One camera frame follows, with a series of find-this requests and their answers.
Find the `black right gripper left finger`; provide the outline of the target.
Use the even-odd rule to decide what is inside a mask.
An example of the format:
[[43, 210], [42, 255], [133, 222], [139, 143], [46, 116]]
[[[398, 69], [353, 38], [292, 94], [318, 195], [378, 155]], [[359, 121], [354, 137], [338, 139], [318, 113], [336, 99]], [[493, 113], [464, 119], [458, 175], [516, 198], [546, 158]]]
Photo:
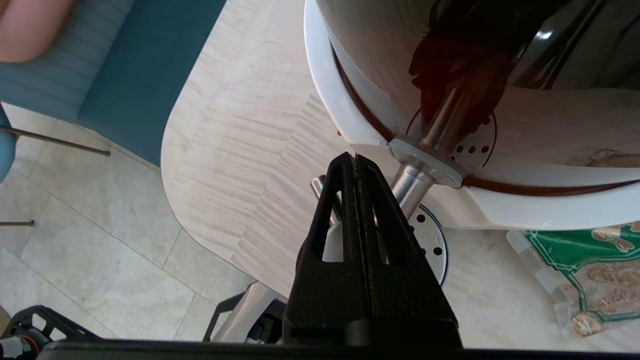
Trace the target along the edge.
[[[345, 328], [371, 315], [367, 246], [374, 233], [370, 201], [363, 197], [366, 160], [342, 153], [327, 168], [327, 184], [295, 264], [283, 317], [286, 344], [342, 343]], [[329, 219], [342, 193], [342, 261], [326, 262]]]

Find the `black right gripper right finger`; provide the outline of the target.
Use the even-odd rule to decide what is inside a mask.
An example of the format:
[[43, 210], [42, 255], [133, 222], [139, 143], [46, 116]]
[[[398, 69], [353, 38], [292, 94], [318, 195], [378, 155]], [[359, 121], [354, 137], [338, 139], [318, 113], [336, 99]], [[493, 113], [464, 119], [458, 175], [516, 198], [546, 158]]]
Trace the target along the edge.
[[458, 325], [402, 208], [374, 161], [356, 156], [366, 290], [377, 319]]

